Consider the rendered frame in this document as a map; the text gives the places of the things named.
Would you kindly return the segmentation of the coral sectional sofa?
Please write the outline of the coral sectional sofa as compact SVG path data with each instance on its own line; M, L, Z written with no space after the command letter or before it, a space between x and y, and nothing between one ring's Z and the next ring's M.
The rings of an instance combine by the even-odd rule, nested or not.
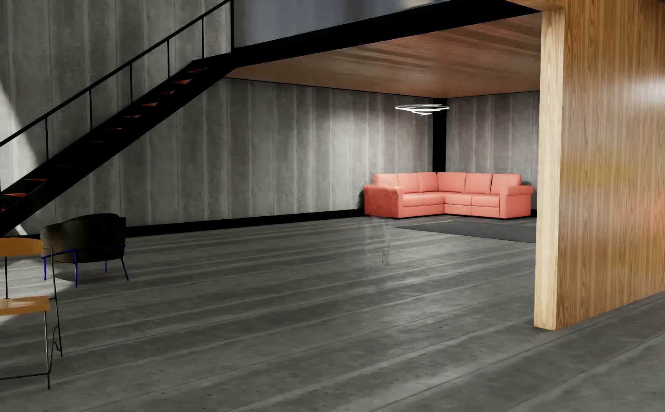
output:
M440 214L514 219L531 215L534 189L520 174L375 174L363 188L368 216L407 219Z

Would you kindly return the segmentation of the dark grey floor rug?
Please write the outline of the dark grey floor rug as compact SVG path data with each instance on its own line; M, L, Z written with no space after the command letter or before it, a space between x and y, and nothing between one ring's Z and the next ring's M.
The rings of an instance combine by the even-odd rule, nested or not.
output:
M497 224L471 220L442 220L430 223L409 224L399 226L398 228L473 238L536 243L536 227L516 224Z

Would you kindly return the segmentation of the black staircase with red treads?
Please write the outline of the black staircase with red treads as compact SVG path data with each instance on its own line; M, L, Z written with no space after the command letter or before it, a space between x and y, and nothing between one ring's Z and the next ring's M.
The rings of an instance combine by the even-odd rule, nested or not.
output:
M231 0L0 0L0 237L225 219Z

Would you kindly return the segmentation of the wooden chair with black frame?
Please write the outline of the wooden chair with black frame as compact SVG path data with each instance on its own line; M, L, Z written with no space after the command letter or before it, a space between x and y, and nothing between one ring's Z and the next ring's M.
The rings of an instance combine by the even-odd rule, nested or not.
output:
M54 249L44 246L43 242L32 238L0 238L0 258L14 258L25 256L39 256L40 258L50 258L52 268L54 268ZM0 380L10 380L17 378L31 378L45 375L47 377L47 388L50 389L50 374L52 370L53 351L57 349L62 354L62 341L60 334L59 305L55 281L53 281L53 297L46 295L30 296L21 298L10 298L8 296L8 280L5 280L6 296L0 299L0 317L6 315L20 315L41 312L44 317L44 344L45 344L45 364L46 371L0 378ZM53 328L52 337L48 337L47 313L51 309L51 301L55 301L55 311L57 323Z

